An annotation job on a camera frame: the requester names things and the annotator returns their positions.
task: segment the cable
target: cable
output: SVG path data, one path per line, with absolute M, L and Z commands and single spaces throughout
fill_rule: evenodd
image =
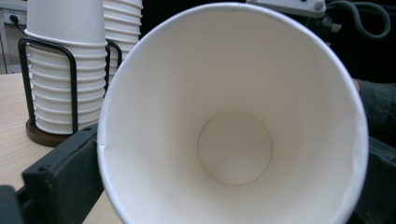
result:
M 369 3 L 369 2 L 351 3 L 348 1 L 340 0 L 340 1 L 331 2 L 327 5 L 327 9 L 332 9 L 332 8 L 336 8 L 336 7 L 346 7 L 348 9 L 350 9 L 352 11 L 356 29 L 358 30 L 358 32 L 361 35 L 363 35 L 369 39 L 373 39 L 373 40 L 382 39 L 385 36 L 387 36 L 390 31 L 389 14 L 383 7 L 381 7 L 378 4 Z M 358 7 L 370 7 L 370 8 L 375 9 L 379 12 L 380 16 L 382 17 L 382 20 L 384 21 L 384 32 L 382 32 L 382 34 L 374 35 L 374 34 L 368 32 L 363 27 L 363 24 L 361 23 L 361 15 L 359 13 Z
M 15 16 L 15 15 L 10 15 L 10 16 L 9 16 L 9 19 L 10 19 L 12 22 L 14 22 L 14 25 L 18 28 L 18 30 L 21 31 L 21 33 L 23 33 L 25 36 L 27 36 L 27 35 L 25 34 L 25 32 L 24 32 L 24 31 L 20 28 L 20 26 L 18 25 L 19 20 L 18 20 L 18 17 L 17 17 L 17 16 Z

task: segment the table surface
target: table surface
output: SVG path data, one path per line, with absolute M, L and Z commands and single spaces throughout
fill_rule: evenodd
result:
M 0 114 L 0 185 L 18 190 L 24 185 L 21 172 L 52 150 L 26 134 L 29 116 L 21 74 L 0 75 Z M 105 192 L 84 223 L 121 223 Z

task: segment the paper cup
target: paper cup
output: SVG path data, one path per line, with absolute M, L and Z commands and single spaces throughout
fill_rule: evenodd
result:
M 145 35 L 108 88 L 97 141 L 124 223 L 346 223 L 368 161 L 341 61 L 299 22 L 242 3 Z
M 26 34 L 54 42 L 102 44 L 106 42 L 103 4 L 85 1 L 29 1 Z

